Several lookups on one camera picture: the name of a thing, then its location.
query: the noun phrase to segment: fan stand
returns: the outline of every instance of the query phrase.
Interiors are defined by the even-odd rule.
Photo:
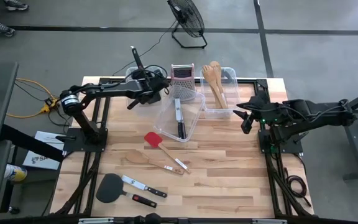
[[[204,40],[204,42],[205,42],[205,45],[203,45],[203,46],[191,46],[191,47],[183,46],[183,44],[181,44],[181,43],[179,42],[179,40],[178,40],[178,39],[175,37],[175,35],[174,35],[174,33],[178,30],[178,26],[179,26],[179,22],[177,22],[177,25],[175,26],[175,28],[174,28],[173,31],[172,31],[172,38],[174,38],[175,41],[178,42],[178,44],[180,45],[181,48],[184,48],[184,49],[199,49],[199,48],[204,49],[204,48],[208,45],[208,43],[207,43],[206,40],[205,40],[204,35],[201,34],[201,37],[203,38],[203,40]]]

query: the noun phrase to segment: kitchen knife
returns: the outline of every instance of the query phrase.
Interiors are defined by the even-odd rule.
[[[154,188],[148,187],[145,184],[140,183],[137,180],[134,180],[128,176],[122,175],[122,181],[124,181],[127,184],[131,184],[132,186],[141,189],[141,190],[148,190],[149,192],[151,192],[152,194],[158,195],[160,197],[167,197],[167,194],[164,192],[161,192],[159,190],[156,190]]]

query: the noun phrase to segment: can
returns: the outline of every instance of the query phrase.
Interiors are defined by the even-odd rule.
[[[18,166],[6,164],[4,178],[13,182],[20,182],[27,177],[27,170]]]

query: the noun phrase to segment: red silicone spatula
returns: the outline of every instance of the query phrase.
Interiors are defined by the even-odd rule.
[[[182,163],[178,158],[176,158],[161,142],[162,138],[154,133],[149,132],[144,136],[144,139],[152,146],[152,147],[159,147],[161,148],[169,157],[171,157],[177,164],[183,167],[189,174],[191,173],[189,168],[187,168],[184,163]]]

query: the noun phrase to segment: cheese grater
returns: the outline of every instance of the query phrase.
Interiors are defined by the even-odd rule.
[[[194,82],[194,64],[191,65],[171,65],[171,79],[172,85],[182,86],[192,91],[178,91],[173,93],[175,98],[181,101],[193,99],[196,91]]]

